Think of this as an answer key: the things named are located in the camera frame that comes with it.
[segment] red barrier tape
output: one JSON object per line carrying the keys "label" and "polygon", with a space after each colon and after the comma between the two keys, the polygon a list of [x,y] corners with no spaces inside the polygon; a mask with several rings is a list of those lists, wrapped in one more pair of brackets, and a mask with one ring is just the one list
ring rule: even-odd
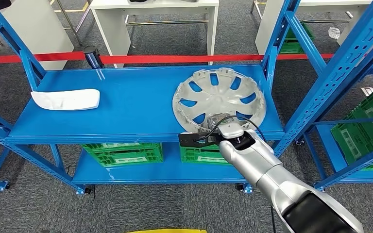
{"label": "red barrier tape", "polygon": [[[332,58],[333,54],[321,54],[323,59]],[[40,62],[46,61],[83,61],[85,55],[81,51],[36,54]],[[104,64],[142,64],[142,63],[199,63],[199,62],[230,62],[230,61],[260,61],[263,55],[213,55],[213,56],[178,56],[178,55],[129,55],[129,56],[101,56]],[[277,60],[305,60],[305,54],[282,54]],[[0,56],[1,63],[20,63],[16,55]]]}

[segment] white table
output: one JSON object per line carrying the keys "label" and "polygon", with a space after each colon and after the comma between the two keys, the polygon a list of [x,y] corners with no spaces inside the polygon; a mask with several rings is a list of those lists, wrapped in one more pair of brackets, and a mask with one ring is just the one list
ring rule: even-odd
{"label": "white table", "polygon": [[[12,0],[1,10],[33,54],[71,52],[74,47],[47,0]],[[40,62],[46,70],[63,69],[66,61]]]}
{"label": "white table", "polygon": [[[269,0],[256,35],[255,44],[259,54],[265,54],[272,31],[284,0]],[[342,44],[372,0],[301,0],[299,12],[351,12],[354,17],[337,40]]]}
{"label": "white table", "polygon": [[110,55],[127,55],[131,39],[125,24],[127,15],[208,14],[207,51],[214,54],[219,0],[93,0],[90,7]]}

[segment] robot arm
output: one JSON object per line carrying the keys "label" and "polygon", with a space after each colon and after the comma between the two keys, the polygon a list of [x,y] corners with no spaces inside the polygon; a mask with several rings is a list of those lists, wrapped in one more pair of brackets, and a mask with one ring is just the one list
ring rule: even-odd
{"label": "robot arm", "polygon": [[[361,223],[335,199],[287,171],[255,131],[244,130],[233,121],[218,129],[210,143],[219,143],[221,155],[265,195],[289,232],[364,232]],[[191,146],[188,141],[201,136],[180,134],[181,146]]]}

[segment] gray carpet floor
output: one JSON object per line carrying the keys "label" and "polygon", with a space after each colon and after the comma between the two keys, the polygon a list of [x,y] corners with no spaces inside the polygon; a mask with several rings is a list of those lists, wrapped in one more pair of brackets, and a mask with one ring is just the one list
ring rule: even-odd
{"label": "gray carpet floor", "polygon": [[[64,1],[67,9],[81,9],[83,0]],[[251,0],[221,0],[215,54],[256,53],[254,39],[259,17],[249,13]],[[77,25],[81,13],[69,13]],[[61,14],[61,22],[66,25]],[[300,19],[345,19],[344,14],[298,14]],[[130,17],[131,21],[202,18],[202,16]],[[338,45],[328,36],[329,27],[341,30],[345,24],[310,24],[315,44],[322,53],[333,53]],[[129,27],[132,35],[130,54],[205,54],[204,25],[157,25]],[[72,42],[78,47],[72,33]],[[92,14],[84,22],[79,36],[84,46],[95,45],[101,54],[106,47]],[[7,47],[0,55],[11,54]],[[86,62],[68,62],[66,68],[88,68]],[[316,79],[308,61],[278,61],[273,97],[282,122],[286,122]],[[338,103],[337,113],[329,119],[346,115],[365,98],[361,87],[373,87],[369,76]],[[30,88],[20,64],[0,65],[0,115],[15,123],[30,98]],[[51,159],[50,149],[35,145],[34,149]],[[328,166],[322,147],[317,151]],[[60,147],[64,164],[73,173],[80,147]],[[297,177],[313,184],[319,178],[306,146],[291,145],[281,157],[284,165]],[[77,196],[57,179],[10,153],[0,179],[9,179],[11,188],[0,193],[0,232],[25,233],[55,230],[62,233],[125,233],[161,228],[206,229],[209,233],[272,232],[271,214],[265,198],[256,190],[246,195],[233,184],[184,185],[98,185],[95,193]],[[337,184],[326,190],[350,210],[373,232],[373,184]]]}

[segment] blue shelf surface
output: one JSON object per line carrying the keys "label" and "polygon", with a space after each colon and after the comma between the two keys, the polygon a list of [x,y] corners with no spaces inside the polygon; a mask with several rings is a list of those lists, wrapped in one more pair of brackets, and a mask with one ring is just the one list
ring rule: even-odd
{"label": "blue shelf surface", "polygon": [[[338,172],[348,165],[331,134],[331,129],[334,126],[335,125],[317,125],[317,131],[334,171]],[[373,183],[373,170],[360,170],[354,172],[340,180],[338,183]]]}
{"label": "blue shelf surface", "polygon": [[50,111],[31,99],[5,139],[12,144],[74,144],[106,142],[178,142],[185,130],[172,111],[178,85],[200,69],[232,68],[254,78],[267,102],[261,130],[268,140],[284,135],[268,84],[259,65],[186,66],[48,71],[40,92],[94,88],[100,91],[97,109]]}
{"label": "blue shelf surface", "polygon": [[341,180],[344,183],[362,183],[369,182],[373,183],[373,170],[361,170],[349,175],[348,177]]}
{"label": "blue shelf surface", "polygon": [[317,125],[318,135],[322,141],[328,159],[331,162],[333,170],[338,172],[347,167],[347,163],[342,155],[341,150],[334,137],[332,136],[331,129],[336,125]]}
{"label": "blue shelf surface", "polygon": [[72,182],[75,184],[246,182],[233,166],[182,163],[178,143],[163,143],[163,151],[162,163],[106,168],[99,165],[83,150]]}

